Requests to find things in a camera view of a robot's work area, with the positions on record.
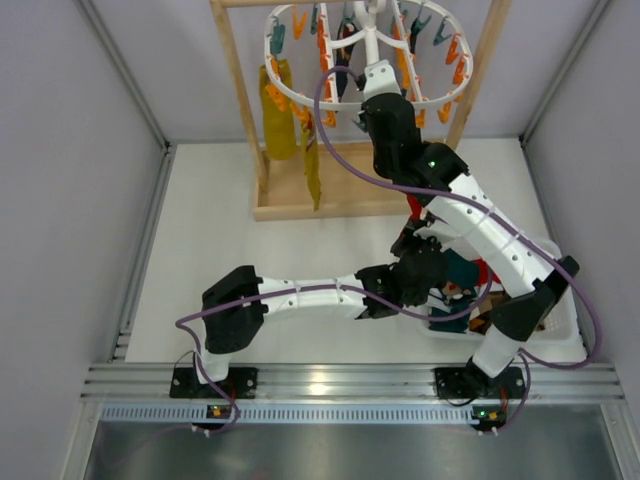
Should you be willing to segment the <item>mustard yellow plain sock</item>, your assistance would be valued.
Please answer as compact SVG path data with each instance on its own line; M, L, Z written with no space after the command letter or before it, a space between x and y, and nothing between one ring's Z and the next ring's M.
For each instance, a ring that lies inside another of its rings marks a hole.
M315 122L312 116L301 122L301 152L307 190L312 200L313 210L318 211L322 192L319 176L318 142Z

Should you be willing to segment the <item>mustard yellow bear sock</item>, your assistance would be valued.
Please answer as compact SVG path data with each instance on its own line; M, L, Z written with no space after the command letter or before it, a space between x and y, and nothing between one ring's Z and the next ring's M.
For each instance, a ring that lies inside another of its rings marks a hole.
M298 149L293 113L289 98L274 89L265 64L259 69L258 91L267 155L274 161L290 160Z

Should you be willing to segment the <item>red sock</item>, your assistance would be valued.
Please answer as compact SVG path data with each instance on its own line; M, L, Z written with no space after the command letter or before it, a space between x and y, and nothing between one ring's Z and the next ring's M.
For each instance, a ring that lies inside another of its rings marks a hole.
M409 219L413 222L417 222L418 220L422 220L423 215L422 215L422 210L423 207L419 204L418 200L416 199L415 196L411 195L411 194L407 194L407 202L411 211L411 214L409 216ZM488 282L489 279L489 268L486 264L486 262L484 260L481 259L475 259L471 261L472 264L474 264L477 267L478 270L478 278L476 280L475 285L476 286L481 286L483 284L486 284Z

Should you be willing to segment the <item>teal green sock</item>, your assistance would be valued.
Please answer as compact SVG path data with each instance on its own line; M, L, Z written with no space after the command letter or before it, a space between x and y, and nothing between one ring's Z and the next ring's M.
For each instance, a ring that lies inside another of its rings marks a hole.
M444 287L444 292L453 294L457 290L474 289L481 278L479 265L465 259L452 249L446 250L444 254L447 260L447 283Z

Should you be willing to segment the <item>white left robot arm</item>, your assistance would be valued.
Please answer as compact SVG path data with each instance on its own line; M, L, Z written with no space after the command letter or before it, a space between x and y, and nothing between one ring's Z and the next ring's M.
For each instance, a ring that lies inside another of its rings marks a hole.
M268 321L299 316L378 319L427 302L446 283L449 261L435 236L404 229L391 249L396 260L327 280L273 279L242 265L205 290L204 339L194 359L202 385L227 378L232 356Z

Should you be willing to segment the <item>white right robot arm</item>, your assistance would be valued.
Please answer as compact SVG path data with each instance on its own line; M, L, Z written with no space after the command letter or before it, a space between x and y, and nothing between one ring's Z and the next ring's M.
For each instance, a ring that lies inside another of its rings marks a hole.
M398 93L367 98L360 117L373 145L374 184L408 194L454 229L498 278L508 301L465 366L463 378L485 394L561 300L579 271L574 258L555 259L520 235L485 197L467 164L444 143L421 138L413 105Z

